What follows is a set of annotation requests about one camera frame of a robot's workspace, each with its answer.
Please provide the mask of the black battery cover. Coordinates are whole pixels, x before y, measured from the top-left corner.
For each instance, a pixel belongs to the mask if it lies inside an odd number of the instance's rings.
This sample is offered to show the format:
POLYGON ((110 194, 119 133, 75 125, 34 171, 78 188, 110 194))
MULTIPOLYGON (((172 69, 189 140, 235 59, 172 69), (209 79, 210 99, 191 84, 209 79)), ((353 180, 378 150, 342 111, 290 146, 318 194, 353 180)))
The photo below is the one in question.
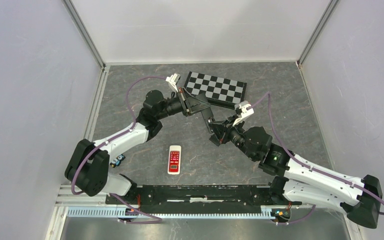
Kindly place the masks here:
POLYGON ((221 145, 221 142, 220 142, 220 140, 217 138, 216 135, 212 135, 212 136, 209 138, 209 140, 210 140, 213 144, 215 144, 217 147, 221 145))

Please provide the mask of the black remote control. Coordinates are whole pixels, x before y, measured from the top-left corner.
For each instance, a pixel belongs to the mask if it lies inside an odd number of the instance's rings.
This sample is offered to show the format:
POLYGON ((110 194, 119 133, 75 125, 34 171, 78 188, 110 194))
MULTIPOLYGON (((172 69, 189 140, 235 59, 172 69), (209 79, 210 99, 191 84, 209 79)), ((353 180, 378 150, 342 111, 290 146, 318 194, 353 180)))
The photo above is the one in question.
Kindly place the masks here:
POLYGON ((212 134, 213 130, 210 127, 210 123, 214 122, 215 119, 214 119, 214 114, 213 114, 211 107, 206 107, 205 109, 201 110, 200 113, 203 117, 203 120, 205 122, 205 126, 206 126, 208 132, 210 134, 212 134))

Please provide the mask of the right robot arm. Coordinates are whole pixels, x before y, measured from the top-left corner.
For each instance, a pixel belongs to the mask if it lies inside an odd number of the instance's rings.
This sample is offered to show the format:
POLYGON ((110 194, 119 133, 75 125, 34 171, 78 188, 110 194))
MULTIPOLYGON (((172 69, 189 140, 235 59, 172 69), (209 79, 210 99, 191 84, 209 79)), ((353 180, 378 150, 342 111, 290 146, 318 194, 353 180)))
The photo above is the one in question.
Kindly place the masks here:
POLYGON ((229 117, 207 123, 216 146, 231 142, 258 167, 274 176, 269 199, 275 204, 300 202, 332 208, 362 227, 376 229, 382 199, 377 177, 355 177, 317 165, 272 142, 262 126, 243 129, 229 117))

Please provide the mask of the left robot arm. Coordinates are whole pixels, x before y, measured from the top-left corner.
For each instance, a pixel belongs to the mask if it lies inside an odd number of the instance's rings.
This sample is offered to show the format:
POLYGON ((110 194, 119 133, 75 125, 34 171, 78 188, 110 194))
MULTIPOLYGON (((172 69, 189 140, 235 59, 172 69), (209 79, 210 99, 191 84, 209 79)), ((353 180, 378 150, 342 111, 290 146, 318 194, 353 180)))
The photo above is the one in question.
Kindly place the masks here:
POLYGON ((212 116, 204 92, 194 95, 182 87, 165 98, 159 90, 151 90, 129 126, 94 142, 82 139, 77 143, 65 169, 65 178, 73 188, 90 197, 98 193, 116 194, 125 204, 133 203, 137 198, 134 183, 122 174, 110 174, 109 164, 129 149, 150 141, 162 129, 161 120, 178 113, 186 117, 196 113, 212 116))

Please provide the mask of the white red remote control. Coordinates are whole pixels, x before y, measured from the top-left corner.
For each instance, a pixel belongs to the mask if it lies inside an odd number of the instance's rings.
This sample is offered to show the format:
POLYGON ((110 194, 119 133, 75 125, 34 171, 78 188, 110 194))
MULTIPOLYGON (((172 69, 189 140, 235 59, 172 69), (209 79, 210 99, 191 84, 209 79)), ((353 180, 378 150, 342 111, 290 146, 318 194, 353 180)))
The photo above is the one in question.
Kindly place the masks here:
POLYGON ((179 175, 181 172, 182 147, 180 145, 171 145, 168 154, 167 173, 169 175, 179 175))

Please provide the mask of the black grey checkerboard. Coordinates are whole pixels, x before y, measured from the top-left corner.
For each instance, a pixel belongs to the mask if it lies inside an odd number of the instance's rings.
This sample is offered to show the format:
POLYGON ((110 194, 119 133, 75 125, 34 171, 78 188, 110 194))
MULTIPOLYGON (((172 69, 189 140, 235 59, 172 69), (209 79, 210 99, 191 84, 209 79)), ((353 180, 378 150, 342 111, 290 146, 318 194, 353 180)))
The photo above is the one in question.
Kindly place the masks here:
POLYGON ((244 101, 247 83, 191 71, 184 87, 192 95, 205 94, 212 105, 233 110, 244 101))

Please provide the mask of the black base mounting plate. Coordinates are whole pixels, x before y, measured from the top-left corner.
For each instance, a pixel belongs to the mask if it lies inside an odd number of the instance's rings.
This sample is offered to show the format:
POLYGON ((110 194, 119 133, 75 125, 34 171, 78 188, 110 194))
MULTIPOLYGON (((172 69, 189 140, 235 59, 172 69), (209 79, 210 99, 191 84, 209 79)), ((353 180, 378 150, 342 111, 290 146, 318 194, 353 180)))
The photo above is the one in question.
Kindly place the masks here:
POLYGON ((123 200, 148 214, 257 214, 291 201, 268 185, 139 185, 123 200))

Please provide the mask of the blue battery pack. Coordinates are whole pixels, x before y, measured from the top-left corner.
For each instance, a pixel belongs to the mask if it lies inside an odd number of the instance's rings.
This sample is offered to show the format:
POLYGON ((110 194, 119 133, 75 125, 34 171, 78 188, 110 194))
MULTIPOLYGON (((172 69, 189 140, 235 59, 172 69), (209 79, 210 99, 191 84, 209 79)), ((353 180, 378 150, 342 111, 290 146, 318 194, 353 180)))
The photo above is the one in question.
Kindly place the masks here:
POLYGON ((109 165, 112 167, 112 168, 116 168, 118 166, 120 166, 121 162, 125 159, 126 157, 123 155, 123 154, 120 154, 118 155, 115 159, 113 159, 109 165))

